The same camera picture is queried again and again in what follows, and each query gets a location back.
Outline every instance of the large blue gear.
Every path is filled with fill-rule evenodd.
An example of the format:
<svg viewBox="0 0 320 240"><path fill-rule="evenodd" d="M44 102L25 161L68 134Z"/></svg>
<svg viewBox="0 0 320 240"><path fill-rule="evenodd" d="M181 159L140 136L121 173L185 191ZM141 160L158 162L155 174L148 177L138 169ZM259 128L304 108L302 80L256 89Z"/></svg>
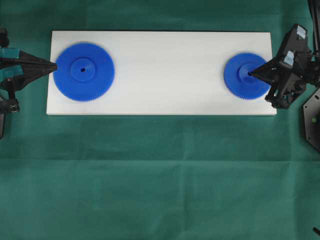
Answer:
<svg viewBox="0 0 320 240"><path fill-rule="evenodd" d="M76 43L65 49L56 60L55 85L75 101L91 101L105 94L115 77L110 55L92 43Z"/></svg>

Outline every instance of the small blue gear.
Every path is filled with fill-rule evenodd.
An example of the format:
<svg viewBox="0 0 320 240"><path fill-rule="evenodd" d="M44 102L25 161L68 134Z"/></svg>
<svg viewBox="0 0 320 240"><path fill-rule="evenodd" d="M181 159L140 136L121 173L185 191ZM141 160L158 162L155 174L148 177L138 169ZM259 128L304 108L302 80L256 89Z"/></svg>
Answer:
<svg viewBox="0 0 320 240"><path fill-rule="evenodd" d="M254 53L240 53L233 56L224 68L224 83L230 92L239 98L252 100L263 96L270 86L265 82L249 76L251 72L265 64L266 61Z"/></svg>

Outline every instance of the blue gear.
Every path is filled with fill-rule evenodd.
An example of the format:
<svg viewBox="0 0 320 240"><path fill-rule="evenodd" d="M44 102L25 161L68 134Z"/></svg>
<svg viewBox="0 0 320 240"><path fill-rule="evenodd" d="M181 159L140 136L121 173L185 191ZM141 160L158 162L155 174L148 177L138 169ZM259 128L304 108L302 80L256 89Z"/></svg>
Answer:
<svg viewBox="0 0 320 240"><path fill-rule="evenodd" d="M105 94L115 77L109 54L92 43L76 43L65 49L56 60L55 85L75 101L91 101Z"/></svg>
<svg viewBox="0 0 320 240"><path fill-rule="evenodd" d="M252 100L263 96L270 86L265 82L249 76L251 72L265 64L266 61L254 53L240 53L230 58L224 68L224 83L231 93L239 98Z"/></svg>

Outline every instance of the green fabric background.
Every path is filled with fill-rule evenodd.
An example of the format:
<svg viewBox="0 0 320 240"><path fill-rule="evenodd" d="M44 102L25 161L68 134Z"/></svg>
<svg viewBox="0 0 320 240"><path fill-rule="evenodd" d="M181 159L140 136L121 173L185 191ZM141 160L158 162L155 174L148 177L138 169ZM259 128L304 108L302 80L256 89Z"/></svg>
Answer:
<svg viewBox="0 0 320 240"><path fill-rule="evenodd" d="M294 23L311 46L306 0L0 0L10 46L46 59L52 30L271 32L275 54ZM269 117L47 116L47 89L18 92L6 118L0 239L319 239L314 87Z"/></svg>

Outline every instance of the teal tape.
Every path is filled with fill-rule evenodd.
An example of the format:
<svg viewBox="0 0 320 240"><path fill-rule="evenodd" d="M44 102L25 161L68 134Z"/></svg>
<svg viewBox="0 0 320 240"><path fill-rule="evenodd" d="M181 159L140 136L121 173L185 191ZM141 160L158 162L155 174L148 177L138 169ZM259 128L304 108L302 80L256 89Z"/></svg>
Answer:
<svg viewBox="0 0 320 240"><path fill-rule="evenodd" d="M20 65L10 66L3 69L0 69L0 81L7 78L12 78L14 76L23 75L24 71Z"/></svg>
<svg viewBox="0 0 320 240"><path fill-rule="evenodd" d="M0 58L18 59L20 49L19 48L0 48Z"/></svg>

